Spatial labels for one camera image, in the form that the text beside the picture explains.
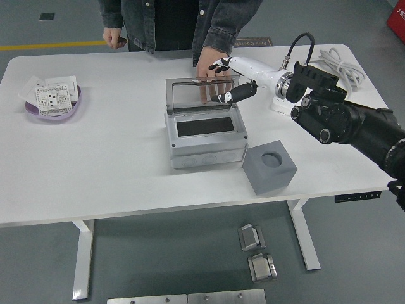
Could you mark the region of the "person's left hand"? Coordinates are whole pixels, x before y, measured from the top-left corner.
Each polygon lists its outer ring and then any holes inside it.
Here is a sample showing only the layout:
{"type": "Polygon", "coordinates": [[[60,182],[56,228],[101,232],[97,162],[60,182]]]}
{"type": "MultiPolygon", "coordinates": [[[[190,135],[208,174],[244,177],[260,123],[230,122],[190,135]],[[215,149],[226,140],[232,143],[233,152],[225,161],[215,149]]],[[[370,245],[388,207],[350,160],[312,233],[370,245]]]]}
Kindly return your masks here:
{"type": "MultiPolygon", "coordinates": [[[[217,49],[204,46],[199,61],[196,67],[196,76],[197,77],[228,77],[230,75],[229,70],[215,72],[210,70],[209,67],[222,58],[229,57],[227,53],[219,51],[217,49]]],[[[208,96],[214,96],[218,94],[223,94],[225,92],[225,84],[209,85],[200,87],[200,97],[203,104],[208,102],[208,96]]]]}

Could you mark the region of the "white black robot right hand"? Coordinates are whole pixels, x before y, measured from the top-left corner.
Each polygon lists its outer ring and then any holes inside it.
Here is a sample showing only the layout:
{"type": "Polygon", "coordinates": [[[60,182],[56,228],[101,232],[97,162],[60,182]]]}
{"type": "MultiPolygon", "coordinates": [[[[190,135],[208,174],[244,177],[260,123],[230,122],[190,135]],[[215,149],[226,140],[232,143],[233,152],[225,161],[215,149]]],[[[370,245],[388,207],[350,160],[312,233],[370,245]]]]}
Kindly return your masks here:
{"type": "Polygon", "coordinates": [[[286,98],[292,72],[276,70],[261,61],[246,57],[228,57],[215,61],[210,70],[222,72],[231,68],[240,75],[247,77],[250,82],[234,87],[223,94],[212,96],[217,103],[234,104],[254,96],[258,87],[273,89],[274,94],[282,99],[286,98]]]}

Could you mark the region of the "person's right hand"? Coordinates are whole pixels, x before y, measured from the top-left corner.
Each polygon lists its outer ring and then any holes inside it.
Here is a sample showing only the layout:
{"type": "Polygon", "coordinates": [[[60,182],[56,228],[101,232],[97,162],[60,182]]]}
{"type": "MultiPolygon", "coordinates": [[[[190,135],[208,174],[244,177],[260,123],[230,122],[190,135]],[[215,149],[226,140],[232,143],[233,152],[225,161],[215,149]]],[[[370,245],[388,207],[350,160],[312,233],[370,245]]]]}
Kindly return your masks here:
{"type": "Polygon", "coordinates": [[[104,27],[103,39],[111,49],[124,48],[127,44],[127,39],[121,36],[122,28],[104,27]]]}

